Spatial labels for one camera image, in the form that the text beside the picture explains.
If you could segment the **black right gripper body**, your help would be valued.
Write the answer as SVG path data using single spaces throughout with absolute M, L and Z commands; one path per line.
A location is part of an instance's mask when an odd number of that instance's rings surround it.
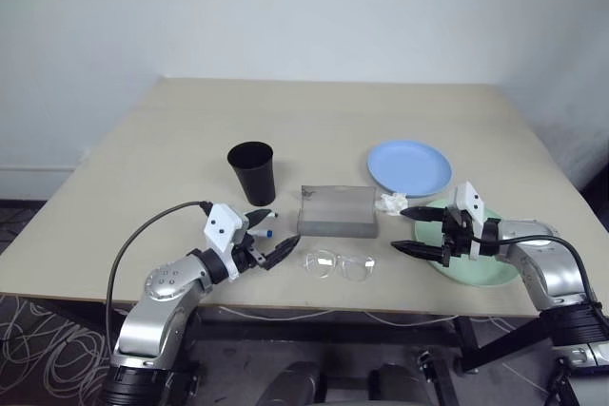
M 473 219 L 466 210 L 451 206 L 443 208 L 441 265 L 448 267 L 453 257 L 469 255 L 473 237 Z

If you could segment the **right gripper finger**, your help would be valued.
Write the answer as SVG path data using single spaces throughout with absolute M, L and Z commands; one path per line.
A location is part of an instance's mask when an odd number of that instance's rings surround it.
M 427 245 L 422 242 L 396 241 L 392 242 L 391 246 L 416 259 L 426 261 L 441 261 L 443 259 L 443 251 L 440 247 Z
M 403 209 L 401 215 L 419 222 L 442 222 L 444 218 L 443 207 L 413 206 Z

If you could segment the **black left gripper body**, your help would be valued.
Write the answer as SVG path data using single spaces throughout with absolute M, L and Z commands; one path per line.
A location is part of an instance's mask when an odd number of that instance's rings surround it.
M 231 252 L 231 257 L 239 273 L 244 273 L 248 269 L 256 266 L 263 266 L 266 257 L 255 246 L 255 239 L 246 233 L 240 243 L 236 243 Z

